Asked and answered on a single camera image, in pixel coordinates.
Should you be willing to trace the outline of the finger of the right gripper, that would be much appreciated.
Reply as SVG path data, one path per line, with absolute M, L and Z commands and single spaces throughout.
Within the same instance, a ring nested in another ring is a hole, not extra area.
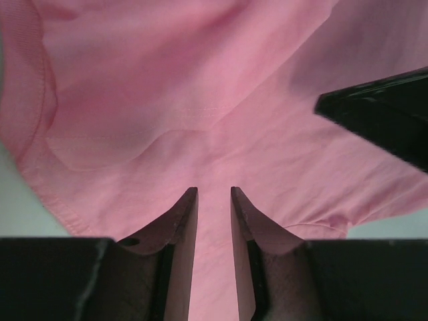
M 321 94 L 314 113 L 427 172 L 427 68 Z

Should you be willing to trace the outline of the pink t shirt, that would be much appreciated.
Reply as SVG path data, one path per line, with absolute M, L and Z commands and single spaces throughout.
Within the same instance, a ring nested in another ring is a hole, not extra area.
M 315 115 L 427 65 L 426 1 L 2 1 L 1 140 L 72 235 L 199 190 L 191 320 L 238 318 L 230 188 L 304 238 L 427 206 L 427 176 Z

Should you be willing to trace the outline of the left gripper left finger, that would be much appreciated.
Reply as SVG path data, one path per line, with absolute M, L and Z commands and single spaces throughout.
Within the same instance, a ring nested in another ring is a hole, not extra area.
M 114 241 L 1 239 L 2 320 L 186 320 L 197 230 L 191 187 L 164 214 Z

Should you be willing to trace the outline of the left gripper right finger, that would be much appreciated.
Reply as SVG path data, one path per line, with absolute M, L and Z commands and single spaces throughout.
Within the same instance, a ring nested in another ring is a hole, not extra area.
M 305 240 L 231 188 L 240 320 L 426 320 L 426 239 Z

